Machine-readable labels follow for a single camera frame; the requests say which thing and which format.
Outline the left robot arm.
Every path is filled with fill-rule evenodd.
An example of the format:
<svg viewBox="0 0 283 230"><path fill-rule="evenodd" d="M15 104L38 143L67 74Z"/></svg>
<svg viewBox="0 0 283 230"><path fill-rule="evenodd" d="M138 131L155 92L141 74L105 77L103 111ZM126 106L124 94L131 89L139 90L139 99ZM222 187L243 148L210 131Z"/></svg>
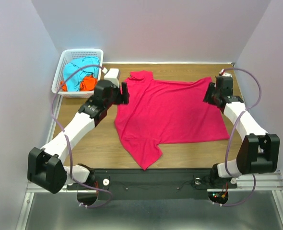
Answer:
<svg viewBox="0 0 283 230"><path fill-rule="evenodd" d="M91 169L84 165L63 163L72 158L72 149L76 144L106 117L112 105L129 103L128 85L120 86L110 80L100 80L91 95L79 108L66 127L41 148L34 147L28 154L27 179L43 189L56 194L63 186L79 183L89 189L94 185L95 177Z"/></svg>

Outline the pink t-shirt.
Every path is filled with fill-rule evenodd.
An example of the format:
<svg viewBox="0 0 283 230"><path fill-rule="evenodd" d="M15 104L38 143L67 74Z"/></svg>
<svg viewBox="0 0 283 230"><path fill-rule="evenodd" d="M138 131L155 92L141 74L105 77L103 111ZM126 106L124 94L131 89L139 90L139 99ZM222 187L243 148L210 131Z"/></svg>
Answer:
<svg viewBox="0 0 283 230"><path fill-rule="evenodd" d="M162 156L159 144L229 139L220 110L203 101L211 81L155 80L151 71L130 72L129 103L118 105L115 128L143 170Z"/></svg>

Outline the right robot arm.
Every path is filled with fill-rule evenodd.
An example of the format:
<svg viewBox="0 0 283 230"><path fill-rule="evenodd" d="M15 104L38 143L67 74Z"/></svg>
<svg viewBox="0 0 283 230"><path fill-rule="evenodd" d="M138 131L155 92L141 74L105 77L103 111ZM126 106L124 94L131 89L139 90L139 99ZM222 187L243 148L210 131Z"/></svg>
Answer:
<svg viewBox="0 0 283 230"><path fill-rule="evenodd" d="M233 94L230 74L216 77L206 91L204 102L215 105L233 124L231 133L238 132L242 144L232 161L225 156L223 163L213 165L209 183L219 187L230 178L246 174L273 173L277 169L280 138L263 129L249 113L240 96Z"/></svg>

